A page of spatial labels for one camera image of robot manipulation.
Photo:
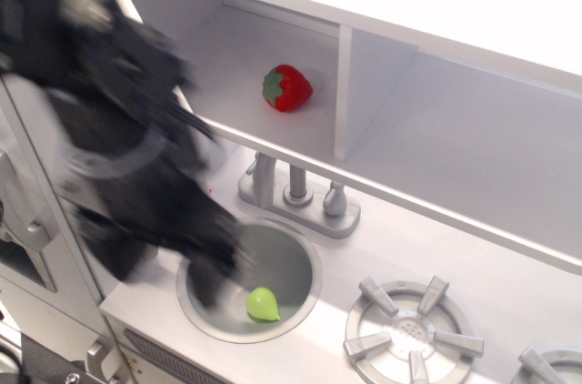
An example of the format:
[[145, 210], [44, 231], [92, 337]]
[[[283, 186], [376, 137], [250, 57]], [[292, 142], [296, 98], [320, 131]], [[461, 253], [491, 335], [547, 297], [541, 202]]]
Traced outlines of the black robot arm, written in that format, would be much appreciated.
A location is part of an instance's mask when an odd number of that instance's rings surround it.
[[199, 183], [192, 135], [210, 128], [184, 109], [183, 63], [169, 40], [117, 0], [1, 0], [1, 70], [42, 88], [68, 138], [76, 232], [118, 280], [150, 248], [184, 256], [194, 293], [216, 305], [252, 258], [237, 220]]

